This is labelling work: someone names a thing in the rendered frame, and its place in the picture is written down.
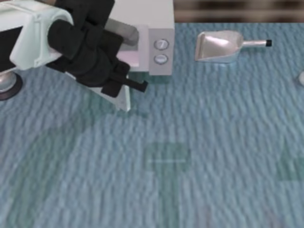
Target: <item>black ring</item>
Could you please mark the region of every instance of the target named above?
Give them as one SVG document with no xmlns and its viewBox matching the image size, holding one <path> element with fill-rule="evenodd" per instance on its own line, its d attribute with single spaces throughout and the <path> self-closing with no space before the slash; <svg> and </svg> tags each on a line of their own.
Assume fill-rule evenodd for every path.
<svg viewBox="0 0 304 228">
<path fill-rule="evenodd" d="M 10 90 L 0 93 L 0 101 L 8 100 L 20 92 L 20 90 L 23 86 L 23 81 L 22 81 L 22 78 L 20 77 L 20 75 L 18 75 L 16 73 L 15 73 L 15 75 L 17 78 L 15 85 Z"/>
</svg>

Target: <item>blue tabletop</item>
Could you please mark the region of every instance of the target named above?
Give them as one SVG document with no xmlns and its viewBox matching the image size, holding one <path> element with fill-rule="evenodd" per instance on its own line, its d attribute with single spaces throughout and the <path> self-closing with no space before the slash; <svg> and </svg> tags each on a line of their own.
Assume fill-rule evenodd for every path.
<svg viewBox="0 0 304 228">
<path fill-rule="evenodd" d="M 197 35 L 271 48 L 194 61 Z M 66 75 L 20 72 L 0 103 L 0 228 L 300 228 L 304 24 L 176 24 L 172 77 L 117 111 Z"/>
</svg>

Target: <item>dustpan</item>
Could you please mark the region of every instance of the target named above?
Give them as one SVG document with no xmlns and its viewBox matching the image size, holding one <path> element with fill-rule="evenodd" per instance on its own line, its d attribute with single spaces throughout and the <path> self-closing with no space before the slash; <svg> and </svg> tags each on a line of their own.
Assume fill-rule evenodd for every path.
<svg viewBox="0 0 304 228">
<path fill-rule="evenodd" d="M 271 40 L 244 41 L 237 31 L 206 31 L 198 35 L 195 60 L 215 63 L 230 63 L 237 59 L 245 47 L 271 47 Z"/>
</svg>

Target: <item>black handle tip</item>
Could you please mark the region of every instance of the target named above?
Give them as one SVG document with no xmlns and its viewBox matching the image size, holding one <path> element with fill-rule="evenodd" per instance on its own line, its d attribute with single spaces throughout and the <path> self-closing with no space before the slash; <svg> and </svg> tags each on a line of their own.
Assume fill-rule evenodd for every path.
<svg viewBox="0 0 304 228">
<path fill-rule="evenodd" d="M 271 39 L 266 40 L 266 47 L 272 47 L 272 40 Z"/>
</svg>

